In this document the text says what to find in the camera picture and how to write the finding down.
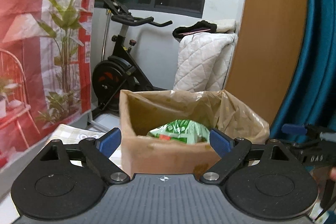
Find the cardboard box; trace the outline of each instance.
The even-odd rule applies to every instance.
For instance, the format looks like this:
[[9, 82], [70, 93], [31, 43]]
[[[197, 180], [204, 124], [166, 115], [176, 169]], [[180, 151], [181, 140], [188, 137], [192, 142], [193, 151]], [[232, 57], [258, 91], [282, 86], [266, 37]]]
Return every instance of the cardboard box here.
[[187, 145], [146, 136], [148, 131], [176, 119], [190, 119], [207, 128], [218, 128], [231, 138], [244, 137], [263, 144], [268, 123], [227, 91], [165, 90], [120, 92], [122, 169], [134, 173], [200, 176], [219, 156], [208, 143]]

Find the bike handlebar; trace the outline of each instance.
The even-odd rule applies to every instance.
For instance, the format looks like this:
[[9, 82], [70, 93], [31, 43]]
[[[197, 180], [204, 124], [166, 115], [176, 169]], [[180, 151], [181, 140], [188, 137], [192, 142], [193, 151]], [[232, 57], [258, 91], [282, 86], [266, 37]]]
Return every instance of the bike handlebar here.
[[[135, 20], [142, 20], [141, 17], [135, 17]], [[148, 22], [150, 25], [156, 26], [156, 27], [166, 27], [169, 26], [171, 24], [173, 24], [173, 22], [171, 20], [164, 22], [164, 23], [157, 23], [157, 22]]]
[[126, 6], [120, 4], [119, 2], [115, 0], [104, 0], [104, 8], [107, 8], [112, 12], [113, 14], [113, 16], [111, 16], [112, 21], [115, 21], [115, 22], [118, 22], [118, 23], [121, 23], [127, 26], [136, 27], [136, 26], [140, 26], [140, 25], [144, 25], [148, 23], [156, 27], [166, 27], [166, 26], [173, 24], [171, 20], [160, 24], [160, 23], [154, 22], [153, 17], [147, 17], [147, 18], [133, 17], [131, 13], [128, 11]]
[[126, 18], [122, 18], [120, 16], [111, 16], [111, 20], [115, 21], [115, 22], [119, 22], [121, 24], [125, 24], [127, 26], [132, 26], [132, 27], [136, 27], [136, 26], [140, 26], [140, 25], [144, 25], [146, 23], [152, 23], [154, 21], [153, 17], [147, 17], [147, 18], [142, 18], [140, 20], [136, 20], [136, 21], [132, 21]]

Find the quilted blanket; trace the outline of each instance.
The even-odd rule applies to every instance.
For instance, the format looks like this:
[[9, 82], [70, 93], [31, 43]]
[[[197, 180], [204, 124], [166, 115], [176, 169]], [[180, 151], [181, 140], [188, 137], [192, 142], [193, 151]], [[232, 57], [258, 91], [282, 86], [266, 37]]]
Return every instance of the quilted blanket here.
[[180, 42], [174, 90], [218, 91], [235, 48], [235, 33], [198, 33]]

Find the curtain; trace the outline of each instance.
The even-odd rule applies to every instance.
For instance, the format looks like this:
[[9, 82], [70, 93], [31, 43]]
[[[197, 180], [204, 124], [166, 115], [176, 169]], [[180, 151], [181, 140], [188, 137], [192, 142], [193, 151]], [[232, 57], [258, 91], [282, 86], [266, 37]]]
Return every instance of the curtain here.
[[304, 141], [281, 133], [284, 123], [336, 129], [336, 0], [308, 0], [298, 64], [271, 126], [271, 137]]
[[0, 0], [0, 168], [91, 109], [94, 0]]

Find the wooden door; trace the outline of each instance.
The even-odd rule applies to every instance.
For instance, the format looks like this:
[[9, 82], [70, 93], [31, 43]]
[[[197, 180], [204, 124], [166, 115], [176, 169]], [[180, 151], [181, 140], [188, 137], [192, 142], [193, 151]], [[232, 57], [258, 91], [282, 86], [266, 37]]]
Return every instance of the wooden door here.
[[291, 82], [307, 0], [245, 0], [226, 90], [270, 124]]

